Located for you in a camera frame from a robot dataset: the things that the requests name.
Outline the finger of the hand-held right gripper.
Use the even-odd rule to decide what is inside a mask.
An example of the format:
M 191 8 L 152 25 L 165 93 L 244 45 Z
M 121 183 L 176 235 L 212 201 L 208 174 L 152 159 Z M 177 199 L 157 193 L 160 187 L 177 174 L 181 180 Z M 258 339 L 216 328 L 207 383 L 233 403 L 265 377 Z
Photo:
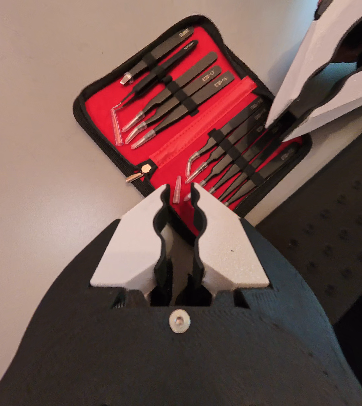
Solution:
M 282 141 L 297 138 L 362 106 L 362 70 L 350 75 L 338 93 L 326 103 L 306 112 L 282 136 Z
M 276 121 L 300 96 L 308 79 L 332 62 L 346 33 L 362 19 L 362 0 L 320 1 L 314 20 L 275 96 L 268 121 Z

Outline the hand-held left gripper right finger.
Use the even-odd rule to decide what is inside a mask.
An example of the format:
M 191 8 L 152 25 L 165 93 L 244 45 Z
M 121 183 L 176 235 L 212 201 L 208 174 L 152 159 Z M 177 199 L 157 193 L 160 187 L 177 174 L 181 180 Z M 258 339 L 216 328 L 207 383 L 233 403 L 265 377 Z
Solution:
M 246 221 L 198 183 L 191 184 L 194 226 L 193 280 L 211 295 L 238 288 L 265 288 L 269 278 L 247 236 Z

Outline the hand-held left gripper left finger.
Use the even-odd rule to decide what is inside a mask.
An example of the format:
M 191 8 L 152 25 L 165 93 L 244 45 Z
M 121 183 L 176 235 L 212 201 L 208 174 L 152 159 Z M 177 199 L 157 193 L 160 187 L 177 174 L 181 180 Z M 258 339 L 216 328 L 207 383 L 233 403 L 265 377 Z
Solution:
M 170 187 L 164 184 L 124 214 L 91 277 L 92 287 L 121 287 L 148 296 L 158 285 L 154 268 L 167 259 Z

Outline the set of black tweezers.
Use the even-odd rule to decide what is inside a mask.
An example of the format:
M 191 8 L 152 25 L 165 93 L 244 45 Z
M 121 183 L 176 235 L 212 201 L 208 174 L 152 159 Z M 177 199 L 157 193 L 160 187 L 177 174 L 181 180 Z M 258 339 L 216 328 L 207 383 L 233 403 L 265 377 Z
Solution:
M 146 52 L 124 74 L 120 84 L 128 88 L 119 94 L 130 93 L 153 68 L 195 39 L 199 41 L 197 47 L 168 75 L 178 78 L 212 51 L 218 55 L 214 65 L 219 65 L 221 72 L 193 94 L 186 106 L 177 106 L 126 144 L 126 152 L 143 153 L 152 161 L 142 164 L 141 170 L 128 177 L 127 182 L 160 169 L 163 175 L 172 172 L 174 183 L 178 175 L 182 176 L 184 201 L 190 199 L 187 185 L 197 181 L 211 194 L 224 190 L 218 192 L 219 200 L 229 205 L 247 195 L 247 192 L 237 192 L 242 184 L 249 180 L 248 190 L 254 189 L 282 167 L 302 144 L 301 139 L 297 139 L 288 142 L 288 146 L 281 146 L 278 137 L 289 124 L 286 119 L 273 129 L 265 129 L 271 94 L 260 85 L 259 79 L 238 64 L 233 65 L 226 51 L 217 46 L 203 28 L 189 26 Z M 160 82 L 145 96 L 117 110 L 121 131 L 164 87 Z M 123 144 L 131 131 L 121 132 Z

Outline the black red tweezers case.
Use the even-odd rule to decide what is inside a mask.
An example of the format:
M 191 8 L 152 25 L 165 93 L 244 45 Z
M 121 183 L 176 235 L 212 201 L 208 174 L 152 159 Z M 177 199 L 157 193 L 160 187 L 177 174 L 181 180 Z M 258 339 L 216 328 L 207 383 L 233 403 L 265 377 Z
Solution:
M 283 141 L 294 117 L 265 128 L 273 95 L 216 25 L 192 15 L 174 24 L 73 103 L 77 123 L 148 196 L 180 191 L 176 221 L 192 223 L 190 185 L 247 215 L 308 155 L 310 135 Z

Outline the black needle-tip tweezers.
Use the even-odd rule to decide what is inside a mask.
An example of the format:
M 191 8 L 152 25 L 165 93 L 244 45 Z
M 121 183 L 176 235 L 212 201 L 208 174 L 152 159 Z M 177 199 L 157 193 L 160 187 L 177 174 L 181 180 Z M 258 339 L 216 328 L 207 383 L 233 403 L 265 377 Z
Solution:
M 168 58 L 162 64 L 157 65 L 152 71 L 144 77 L 138 84 L 136 84 L 132 91 L 126 95 L 123 100 L 114 106 L 113 111 L 120 110 L 126 105 L 133 103 L 135 100 L 145 96 L 150 90 L 152 90 L 158 83 L 163 82 L 164 78 L 180 64 L 193 50 L 197 47 L 199 41 L 192 40 L 177 53 Z

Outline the black perforated wrist rest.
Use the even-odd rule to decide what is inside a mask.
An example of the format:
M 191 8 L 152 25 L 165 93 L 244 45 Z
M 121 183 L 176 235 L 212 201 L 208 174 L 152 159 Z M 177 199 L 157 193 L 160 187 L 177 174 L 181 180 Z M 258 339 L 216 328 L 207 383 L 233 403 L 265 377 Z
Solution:
M 256 229 L 335 324 L 362 295 L 362 133 Z

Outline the long clear tip sleeve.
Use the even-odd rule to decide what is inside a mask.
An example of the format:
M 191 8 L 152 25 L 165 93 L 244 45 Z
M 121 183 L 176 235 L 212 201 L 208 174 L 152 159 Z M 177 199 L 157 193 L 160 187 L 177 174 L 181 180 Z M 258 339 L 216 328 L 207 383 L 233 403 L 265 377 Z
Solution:
M 122 146 L 123 145 L 123 138 L 121 133 L 121 128 L 119 124 L 119 120 L 117 117 L 117 109 L 113 107 L 110 110 L 111 114 L 111 122 L 112 122 L 112 129 L 113 129 L 113 137 L 114 137 L 114 145 L 115 146 Z

